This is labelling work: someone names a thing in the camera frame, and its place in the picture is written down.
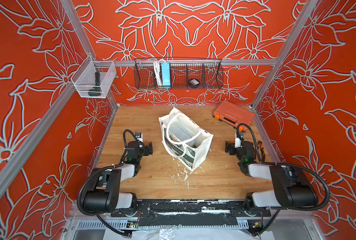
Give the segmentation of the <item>white printed canvas tote bag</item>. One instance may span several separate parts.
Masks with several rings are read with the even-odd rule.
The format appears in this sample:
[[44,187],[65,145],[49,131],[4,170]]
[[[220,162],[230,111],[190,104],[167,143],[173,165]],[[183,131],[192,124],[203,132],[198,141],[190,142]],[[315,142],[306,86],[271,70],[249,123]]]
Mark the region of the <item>white printed canvas tote bag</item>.
[[[198,130],[189,140],[175,142],[171,139],[169,128],[172,122],[180,119],[186,121]],[[162,143],[170,156],[180,160],[191,172],[198,168],[207,158],[214,135],[201,128],[191,118],[177,108],[173,108],[168,115],[159,118]]]

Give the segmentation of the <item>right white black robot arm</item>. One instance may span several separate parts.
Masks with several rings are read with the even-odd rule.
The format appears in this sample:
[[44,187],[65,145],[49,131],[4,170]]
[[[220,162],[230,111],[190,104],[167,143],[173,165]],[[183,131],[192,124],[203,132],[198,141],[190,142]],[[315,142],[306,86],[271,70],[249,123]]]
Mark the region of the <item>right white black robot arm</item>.
[[263,209],[275,210],[267,223],[260,222],[257,227],[249,227],[253,237],[261,236],[281,210],[309,212],[328,205],[331,191],[318,173],[300,165],[266,162],[262,142],[257,141],[254,135],[251,142],[246,141],[243,136],[245,131],[253,130],[245,123],[236,127],[235,142],[226,142],[225,152],[237,157],[240,171],[245,176],[268,180],[273,189],[247,193],[243,211],[254,217],[262,215]]

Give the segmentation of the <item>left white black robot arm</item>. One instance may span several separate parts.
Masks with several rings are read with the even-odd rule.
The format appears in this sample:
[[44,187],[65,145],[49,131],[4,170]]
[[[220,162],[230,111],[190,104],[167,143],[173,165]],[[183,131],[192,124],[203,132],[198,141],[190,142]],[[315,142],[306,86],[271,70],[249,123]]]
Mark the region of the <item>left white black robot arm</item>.
[[142,214],[134,193],[120,192],[121,182],[137,176],[142,169],[141,160],[153,154],[153,144],[145,145],[143,133],[124,130],[124,153],[117,165],[95,168],[82,184],[76,204],[78,210],[86,216],[96,216],[112,232],[130,239],[132,231],[118,230],[111,226],[102,215],[125,212],[127,215]]

